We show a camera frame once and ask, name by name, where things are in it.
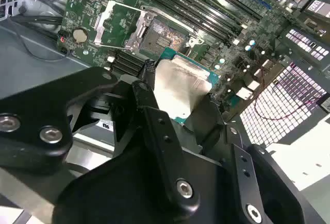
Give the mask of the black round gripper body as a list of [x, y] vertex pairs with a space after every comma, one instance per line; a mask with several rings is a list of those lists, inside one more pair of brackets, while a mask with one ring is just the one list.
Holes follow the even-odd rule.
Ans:
[[[200, 206], [184, 223], [239, 223], [228, 175], [219, 164], [184, 151]], [[70, 183], [53, 223], [180, 223], [166, 203], [155, 166], [142, 147], [111, 159]]]

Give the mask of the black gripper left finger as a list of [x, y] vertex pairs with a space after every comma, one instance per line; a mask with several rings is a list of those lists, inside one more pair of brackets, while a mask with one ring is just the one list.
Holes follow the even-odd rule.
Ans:
[[51, 174], [63, 164], [73, 133], [95, 121], [97, 99], [108, 103], [119, 140], [114, 158], [142, 147], [155, 166], [166, 203], [175, 214], [194, 214], [200, 196], [168, 114], [154, 96], [155, 69], [145, 66], [132, 83], [91, 67], [1, 100], [1, 166]]

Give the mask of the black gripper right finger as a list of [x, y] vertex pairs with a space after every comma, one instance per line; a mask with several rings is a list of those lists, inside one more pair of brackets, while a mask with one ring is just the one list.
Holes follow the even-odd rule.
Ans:
[[306, 223], [302, 195], [268, 152], [245, 142], [208, 94], [190, 97], [188, 106], [185, 126], [201, 154], [219, 161], [229, 174], [242, 223]]

